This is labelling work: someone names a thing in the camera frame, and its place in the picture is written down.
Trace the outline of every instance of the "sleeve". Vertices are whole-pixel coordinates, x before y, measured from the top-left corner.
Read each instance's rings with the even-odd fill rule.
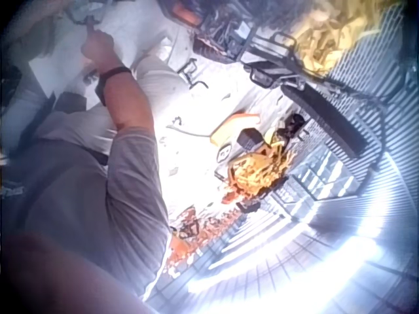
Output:
[[[107,214],[117,258],[129,284],[143,296],[161,271],[170,237],[155,137],[141,128],[122,130],[108,165]]]

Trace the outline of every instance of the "gray long-sleeve shirt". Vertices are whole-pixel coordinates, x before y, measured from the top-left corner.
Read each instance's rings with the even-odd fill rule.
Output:
[[[115,137],[108,170],[61,141],[27,149],[2,176],[2,237],[38,232],[147,296],[162,268],[170,229],[154,137]]]

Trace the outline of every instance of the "black watch strap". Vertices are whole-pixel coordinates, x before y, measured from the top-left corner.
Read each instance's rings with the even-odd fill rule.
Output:
[[[131,73],[131,70],[127,67],[116,67],[116,68],[114,68],[112,70],[109,70],[108,72],[105,72],[104,74],[99,76],[99,82],[98,82],[98,85],[96,86],[95,92],[96,92],[96,95],[98,95],[100,101],[102,102],[102,105],[106,106],[105,96],[103,94],[103,90],[105,89],[106,81],[109,80],[114,75],[117,75],[119,73],[125,73],[125,72]]]

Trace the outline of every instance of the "strap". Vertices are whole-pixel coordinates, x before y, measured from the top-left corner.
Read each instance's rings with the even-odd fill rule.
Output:
[[[98,85],[95,88],[96,95],[98,95],[100,101],[102,102],[102,105],[106,107],[105,104],[105,96],[103,94],[103,90],[105,89],[106,81],[109,80],[114,75],[117,75],[119,73],[131,73],[131,70],[127,67],[116,67],[112,70],[109,70],[108,72],[105,72],[104,74],[101,74],[99,77]]]

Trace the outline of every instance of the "hand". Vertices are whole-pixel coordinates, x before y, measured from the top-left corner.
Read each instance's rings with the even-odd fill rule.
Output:
[[[81,47],[81,52],[93,61],[100,73],[123,65],[113,47],[112,36],[95,30],[90,22],[87,23],[87,39]]]

